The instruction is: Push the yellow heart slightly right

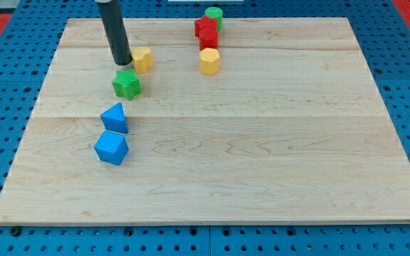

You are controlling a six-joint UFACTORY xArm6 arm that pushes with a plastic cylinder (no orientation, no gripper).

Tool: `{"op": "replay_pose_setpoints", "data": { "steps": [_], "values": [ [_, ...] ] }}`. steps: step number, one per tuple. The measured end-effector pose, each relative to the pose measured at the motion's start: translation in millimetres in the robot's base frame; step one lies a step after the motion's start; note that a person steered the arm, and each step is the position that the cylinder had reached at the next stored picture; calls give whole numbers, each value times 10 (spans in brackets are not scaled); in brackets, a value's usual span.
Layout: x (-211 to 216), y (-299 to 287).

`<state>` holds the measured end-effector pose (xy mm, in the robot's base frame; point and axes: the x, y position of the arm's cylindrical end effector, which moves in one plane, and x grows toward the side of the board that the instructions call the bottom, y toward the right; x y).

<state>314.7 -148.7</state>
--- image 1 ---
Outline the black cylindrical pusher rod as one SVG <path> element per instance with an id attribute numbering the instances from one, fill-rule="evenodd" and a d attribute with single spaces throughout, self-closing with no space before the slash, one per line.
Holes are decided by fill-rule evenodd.
<path id="1" fill-rule="evenodd" d="M 132 62 L 130 45 L 119 0 L 95 0 L 105 29 L 113 60 L 124 66 Z"/>

